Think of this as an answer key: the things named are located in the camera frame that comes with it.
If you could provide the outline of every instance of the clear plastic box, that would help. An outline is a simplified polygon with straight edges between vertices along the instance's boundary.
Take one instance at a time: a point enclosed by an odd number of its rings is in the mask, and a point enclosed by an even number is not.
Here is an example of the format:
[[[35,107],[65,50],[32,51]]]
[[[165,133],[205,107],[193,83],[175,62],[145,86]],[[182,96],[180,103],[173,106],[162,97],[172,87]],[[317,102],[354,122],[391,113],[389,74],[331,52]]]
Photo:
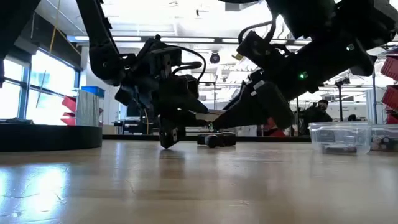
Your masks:
[[[312,147],[324,154],[366,154],[371,150],[367,122],[310,123]]]
[[[398,152],[398,124],[372,126],[371,150]]]

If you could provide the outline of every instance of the security camera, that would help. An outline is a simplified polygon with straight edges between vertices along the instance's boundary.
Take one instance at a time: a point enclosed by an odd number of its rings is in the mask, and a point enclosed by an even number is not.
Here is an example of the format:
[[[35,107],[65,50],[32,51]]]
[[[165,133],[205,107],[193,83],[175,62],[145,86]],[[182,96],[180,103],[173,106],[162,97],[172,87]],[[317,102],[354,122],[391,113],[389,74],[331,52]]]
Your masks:
[[[218,52],[213,52],[213,53],[211,53],[210,62],[211,62],[211,63],[218,63],[218,62],[220,62],[220,56],[218,55]]]

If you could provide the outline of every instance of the metal pole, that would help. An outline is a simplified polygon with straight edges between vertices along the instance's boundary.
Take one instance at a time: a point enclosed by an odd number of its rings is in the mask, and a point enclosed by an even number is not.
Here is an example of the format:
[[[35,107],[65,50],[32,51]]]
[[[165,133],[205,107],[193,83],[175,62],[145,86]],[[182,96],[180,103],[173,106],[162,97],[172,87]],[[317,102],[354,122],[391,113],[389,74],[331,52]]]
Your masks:
[[[213,83],[214,86],[214,110],[217,110],[216,108],[216,83]]]
[[[374,124],[377,124],[377,103],[376,103],[376,73],[373,71],[372,74],[372,81],[373,81],[373,119]]]
[[[296,114],[297,135],[300,136],[300,115],[299,115],[300,105],[299,105],[299,98],[298,97],[296,98],[296,107],[297,107],[297,109],[296,109],[296,111],[297,111],[297,114]]]
[[[341,99],[341,85],[337,85],[338,87],[338,101],[340,103],[340,121],[343,121],[343,99]]]

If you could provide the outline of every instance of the blue object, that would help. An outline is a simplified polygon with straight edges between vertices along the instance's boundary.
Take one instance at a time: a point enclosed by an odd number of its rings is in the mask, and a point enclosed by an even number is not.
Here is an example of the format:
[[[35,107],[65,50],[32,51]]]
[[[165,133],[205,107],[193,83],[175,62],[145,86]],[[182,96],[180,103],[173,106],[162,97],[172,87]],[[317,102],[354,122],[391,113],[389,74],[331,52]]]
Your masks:
[[[101,98],[105,97],[105,90],[101,89],[98,86],[83,86],[81,89]]]

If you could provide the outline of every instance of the wooden table surface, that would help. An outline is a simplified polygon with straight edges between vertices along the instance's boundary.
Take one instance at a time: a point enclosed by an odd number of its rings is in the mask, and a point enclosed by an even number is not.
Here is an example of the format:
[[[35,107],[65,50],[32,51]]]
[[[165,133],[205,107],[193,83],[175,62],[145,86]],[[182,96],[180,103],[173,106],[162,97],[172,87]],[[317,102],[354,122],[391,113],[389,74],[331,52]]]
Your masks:
[[[398,223],[398,154],[144,141],[0,153],[0,223]]]

